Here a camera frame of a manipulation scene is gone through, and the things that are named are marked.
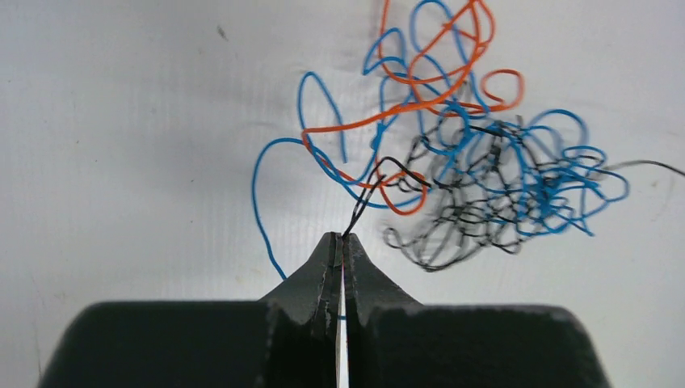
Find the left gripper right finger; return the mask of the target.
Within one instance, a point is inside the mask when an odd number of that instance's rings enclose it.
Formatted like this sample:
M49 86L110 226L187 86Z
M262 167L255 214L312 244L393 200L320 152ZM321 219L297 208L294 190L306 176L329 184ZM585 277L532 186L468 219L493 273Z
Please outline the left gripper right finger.
M342 242L350 386L387 387L383 352L370 323L372 313L420 302L371 261L356 234L348 234Z

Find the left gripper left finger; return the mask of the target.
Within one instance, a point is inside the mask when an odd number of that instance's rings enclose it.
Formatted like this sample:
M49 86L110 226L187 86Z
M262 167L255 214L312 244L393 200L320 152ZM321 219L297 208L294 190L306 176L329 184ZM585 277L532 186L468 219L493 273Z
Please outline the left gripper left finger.
M265 387L336 387L343 277L340 234L325 233L310 257L261 298L268 307Z

